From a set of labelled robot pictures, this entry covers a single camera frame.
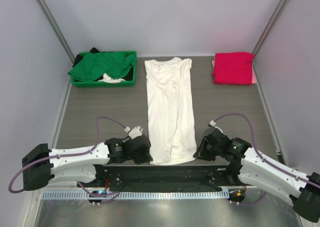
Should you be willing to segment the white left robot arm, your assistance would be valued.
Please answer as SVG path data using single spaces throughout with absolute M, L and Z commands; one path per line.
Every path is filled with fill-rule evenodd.
M 35 191 L 48 184 L 71 181 L 100 187 L 107 175 L 98 167 L 128 160 L 135 164 L 150 162 L 150 147 L 151 142 L 144 134 L 70 149 L 50 149 L 46 143 L 39 144 L 22 158 L 23 190 Z

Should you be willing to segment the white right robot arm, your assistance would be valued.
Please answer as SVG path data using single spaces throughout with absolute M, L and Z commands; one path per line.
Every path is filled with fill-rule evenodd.
M 208 128 L 193 155 L 196 159 L 214 161 L 217 156 L 229 162 L 220 175 L 231 185 L 239 182 L 258 187 L 292 206 L 302 218 L 320 220 L 320 175 L 308 175 L 292 169 L 256 151 L 247 141 L 230 139 L 214 126 Z

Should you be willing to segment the white t shirt with print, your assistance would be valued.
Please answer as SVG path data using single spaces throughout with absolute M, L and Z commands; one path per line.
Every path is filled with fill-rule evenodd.
M 190 58 L 146 60 L 148 136 L 151 164 L 179 165 L 197 150 Z

